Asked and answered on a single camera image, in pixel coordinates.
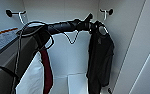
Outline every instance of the black jacket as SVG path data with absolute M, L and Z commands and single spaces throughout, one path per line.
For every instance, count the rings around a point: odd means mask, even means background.
M 88 91 L 100 94 L 101 87 L 109 84 L 114 44 L 110 35 L 99 30 L 92 33 L 89 44 Z

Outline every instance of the black cable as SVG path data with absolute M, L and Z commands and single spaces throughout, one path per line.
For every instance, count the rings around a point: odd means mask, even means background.
M 14 72 L 12 72 L 11 70 L 9 70 L 9 69 L 6 68 L 6 67 L 0 66 L 0 69 L 2 69 L 3 71 L 5 71 L 6 73 L 8 73 L 10 76 L 16 77 L 16 78 L 17 78 L 17 81 L 18 81 L 18 83 L 19 83 L 20 79 L 19 79 L 19 77 L 17 76 L 17 74 L 15 74 Z

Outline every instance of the coat hook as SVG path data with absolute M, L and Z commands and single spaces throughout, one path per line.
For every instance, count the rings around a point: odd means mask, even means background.
M 12 13 L 11 10 L 6 10 L 6 14 L 9 16 L 9 17 L 12 17 L 13 14 L 19 14 L 19 13 Z
M 113 9 L 110 9 L 109 11 L 106 11 L 106 12 L 109 13 L 109 15 L 112 15 Z

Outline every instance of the red fabric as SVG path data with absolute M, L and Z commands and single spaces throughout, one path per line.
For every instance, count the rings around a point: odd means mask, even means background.
M 43 94 L 48 94 L 53 85 L 53 75 L 50 67 L 49 57 L 46 50 L 41 50 L 41 59 L 44 66 L 44 91 Z

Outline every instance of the cord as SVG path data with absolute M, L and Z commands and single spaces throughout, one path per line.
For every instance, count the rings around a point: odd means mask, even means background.
M 75 39 L 74 39 L 74 41 L 72 42 L 72 41 L 70 40 L 70 37 L 69 37 L 66 33 L 61 32 L 60 30 L 54 28 L 54 26 L 52 26 L 52 25 L 49 25 L 49 26 L 52 27 L 53 29 L 55 29 L 56 31 L 58 31 L 58 32 L 60 32 L 60 33 L 63 33 L 63 34 L 67 37 L 67 39 L 69 40 L 70 44 L 74 44 L 74 43 L 76 42 L 77 36 L 78 36 L 78 34 L 79 34 L 79 31 L 77 32 L 77 34 L 76 34 L 76 36 L 75 36 Z

